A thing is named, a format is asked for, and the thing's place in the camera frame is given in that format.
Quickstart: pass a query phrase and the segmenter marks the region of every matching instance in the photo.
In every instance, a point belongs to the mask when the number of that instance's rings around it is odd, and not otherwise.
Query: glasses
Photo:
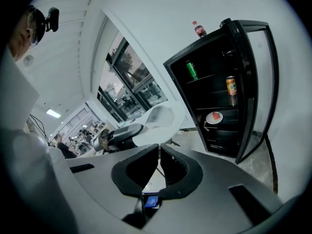
[[[28,15],[28,19],[27,19],[27,25],[29,28],[31,28],[33,30],[33,33],[30,37],[30,44],[31,46],[36,46],[38,44],[38,36],[37,36],[37,24],[36,24],[36,9],[34,11],[32,11],[29,15]]]

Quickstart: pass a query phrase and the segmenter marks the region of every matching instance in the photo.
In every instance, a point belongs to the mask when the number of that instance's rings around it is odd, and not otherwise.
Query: green can
[[[187,67],[191,77],[193,78],[193,80],[198,80],[198,76],[197,76],[197,72],[194,68],[194,64],[190,60],[188,60],[186,62],[186,67]]]

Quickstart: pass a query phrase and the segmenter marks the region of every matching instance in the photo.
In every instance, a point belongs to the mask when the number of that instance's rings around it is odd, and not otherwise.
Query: desk
[[[178,101],[165,101],[156,105],[155,107],[158,106],[165,106],[172,109],[172,112],[174,113],[174,119],[171,126],[155,127],[152,129],[144,127],[137,136],[132,138],[132,141],[136,146],[166,143],[180,130],[185,119],[184,106]],[[133,123],[139,123],[144,126],[148,116],[155,107],[148,110],[142,117],[137,118]]]

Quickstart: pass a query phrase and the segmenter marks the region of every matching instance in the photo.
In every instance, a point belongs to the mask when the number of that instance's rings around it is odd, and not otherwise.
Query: orange can
[[[237,88],[236,88],[234,76],[226,77],[226,85],[228,87],[228,93],[230,96],[234,96],[237,94]]]

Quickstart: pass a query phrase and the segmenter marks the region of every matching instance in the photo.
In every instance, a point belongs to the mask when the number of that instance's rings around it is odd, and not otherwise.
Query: red food on plate
[[[220,115],[216,112],[213,112],[213,117],[214,117],[214,120],[218,120],[221,118]]]

